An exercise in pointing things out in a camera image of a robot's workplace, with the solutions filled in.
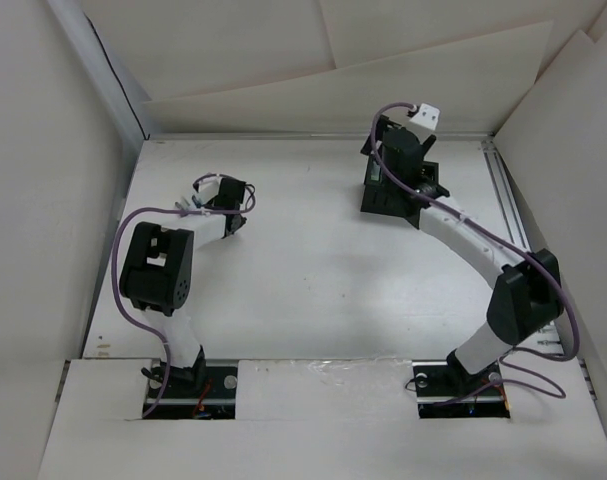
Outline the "black slotted organizer container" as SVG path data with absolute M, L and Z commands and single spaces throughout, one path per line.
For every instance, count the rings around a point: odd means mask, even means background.
M 436 162 L 423 161 L 418 182 L 412 186 L 412 189 L 432 199 L 448 196 L 449 192 L 442 188 L 438 180 L 439 165 Z M 428 206 L 428 203 L 418 201 L 391 182 L 381 172 L 380 165 L 375 161 L 374 156 L 369 156 L 364 178 L 361 212 L 402 218 L 415 228 L 419 228 L 421 210 Z

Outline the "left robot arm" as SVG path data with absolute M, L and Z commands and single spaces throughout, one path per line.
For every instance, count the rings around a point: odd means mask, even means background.
M 235 234 L 255 205 L 253 185 L 229 175 L 206 174 L 172 207 L 145 207 L 122 223 L 144 213 L 168 217 L 165 223 L 141 221 L 134 226 L 119 271 L 119 296 L 143 313 L 142 325 L 159 334 L 169 349 L 164 362 L 144 372 L 148 379 L 165 381 L 188 397 L 205 387 L 203 347 L 191 320 L 180 311 L 191 289 L 194 254 Z

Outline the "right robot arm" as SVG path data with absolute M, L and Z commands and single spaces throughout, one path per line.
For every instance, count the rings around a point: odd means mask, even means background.
M 421 140 L 377 114 L 361 149 L 368 158 L 361 209 L 398 217 L 432 236 L 470 265 L 492 289 L 483 325 L 447 357 L 445 381 L 456 393 L 477 387 L 489 368 L 564 311 L 556 257 L 526 252 L 468 217 L 425 157 Z

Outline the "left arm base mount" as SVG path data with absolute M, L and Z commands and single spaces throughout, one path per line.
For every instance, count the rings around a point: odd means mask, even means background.
M 234 420 L 238 363 L 201 359 L 196 372 L 172 368 L 168 384 L 146 420 Z

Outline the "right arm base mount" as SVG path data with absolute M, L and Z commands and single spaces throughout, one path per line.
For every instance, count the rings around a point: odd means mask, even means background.
M 498 363 L 472 376 L 460 376 L 445 360 L 412 363 L 405 389 L 416 395 L 421 419 L 509 418 Z

